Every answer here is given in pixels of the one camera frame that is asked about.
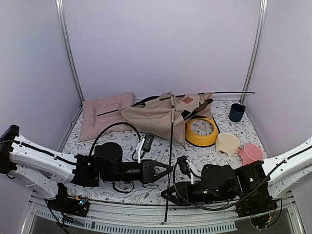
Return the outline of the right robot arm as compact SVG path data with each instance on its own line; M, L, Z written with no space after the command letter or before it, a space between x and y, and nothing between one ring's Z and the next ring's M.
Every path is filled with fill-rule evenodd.
M257 160L239 168L230 165L206 164L200 175L186 156L175 164L190 181L173 182L161 196L177 206L194 206L204 209L205 204L232 201L219 207L223 211L231 207L239 217L276 211L277 202L302 178L312 172L312 139L275 157Z

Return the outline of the black tent pole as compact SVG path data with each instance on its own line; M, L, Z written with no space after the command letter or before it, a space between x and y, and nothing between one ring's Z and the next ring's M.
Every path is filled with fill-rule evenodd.
M221 91L219 91L219 92L213 92L213 94L256 94L256 92L251 92L251 91L243 91L243 92L240 92L240 91L224 91L224 92L221 92ZM146 101L153 100L153 99L156 99L158 97L159 96L150 96L150 97L147 97L147 98L139 101L136 104L140 104L140 103L142 104L142 103L145 103ZM99 116L110 114L110 113L117 112L117 111L119 111L119 109L115 109L115 110L108 111L105 113L97 114L96 116L99 117Z
M169 91L169 94L170 94L170 100L171 100L171 129L170 129L169 165L171 165L171 162L172 162L172 147L173 147L175 104L174 104L174 95L173 95L172 91ZM167 189L170 188L170 179L171 179L171 174L168 175ZM166 200L164 223L167 222L168 209L169 209L169 201Z

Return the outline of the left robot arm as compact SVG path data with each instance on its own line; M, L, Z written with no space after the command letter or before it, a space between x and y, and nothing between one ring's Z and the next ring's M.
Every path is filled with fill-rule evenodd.
M133 152L136 158L124 162L122 147L114 142L93 144L87 156L65 154L29 141L19 134L19 129L11 125L0 137L1 174L24 181L27 187L46 199L48 209L61 212L66 220L68 215L86 217L89 199L81 195L70 197L63 183L51 181L43 171L82 187L99 187L100 181L149 184L172 171L170 165L142 159L150 150L152 134L139 137Z

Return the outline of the beige fabric pet tent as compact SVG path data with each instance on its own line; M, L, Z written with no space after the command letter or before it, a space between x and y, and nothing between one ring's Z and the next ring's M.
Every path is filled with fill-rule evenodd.
M140 132L181 145L186 144L185 125L194 116L213 118L213 93L194 93L176 96L163 93L148 97L120 111L122 118Z

